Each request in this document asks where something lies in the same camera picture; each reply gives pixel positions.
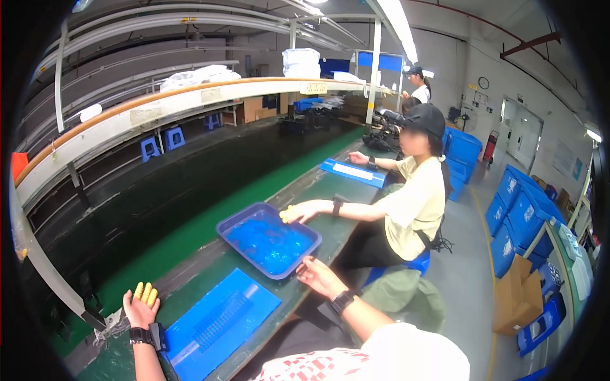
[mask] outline doorway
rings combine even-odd
[[[503,100],[500,116],[496,151],[510,155],[529,174],[540,144],[544,120],[507,97]]]

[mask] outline cream t-shirt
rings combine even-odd
[[[425,245],[415,230],[432,241],[445,213],[445,182],[440,158],[431,157],[416,168],[413,157],[398,162],[404,186],[377,202],[387,213],[386,237],[404,260],[420,255]]]
[[[362,349],[335,348],[276,358],[254,381],[468,381],[468,358],[448,338],[395,323]]]
[[[421,85],[415,91],[413,91],[411,96],[419,99],[421,103],[428,103],[430,101],[430,90],[428,90],[428,86]]]

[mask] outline person's hand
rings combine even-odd
[[[310,255],[303,258],[303,263],[296,268],[296,273],[298,280],[330,300],[348,290],[347,286],[328,266]]]
[[[142,285],[138,284],[133,300],[131,295],[131,290],[127,290],[123,295],[125,316],[129,319],[132,328],[148,329],[148,324],[154,323],[154,318],[157,316],[161,303],[161,300],[157,297],[157,289],[152,288],[152,285],[147,283],[142,294]]]
[[[367,164],[368,156],[363,154],[362,152],[350,152],[349,154],[350,161],[354,164]]]
[[[279,217],[285,224],[295,221],[304,224],[322,211],[324,202],[324,200],[310,200],[290,205],[288,209],[279,212]]]

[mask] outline blue esd mat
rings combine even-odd
[[[202,381],[246,341],[281,300],[235,269],[165,332],[182,381]]]
[[[338,174],[348,179],[357,180],[376,188],[383,188],[383,183],[386,181],[386,176],[366,169],[358,168],[353,165],[341,163],[331,158],[324,160],[320,164],[320,169],[326,172]]]

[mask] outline black baseball cap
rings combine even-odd
[[[408,71],[403,72],[404,75],[419,74],[423,78],[423,69],[420,66],[413,66]]]
[[[442,138],[445,134],[445,117],[435,105],[421,103],[411,107],[404,116],[406,129],[425,130]]]

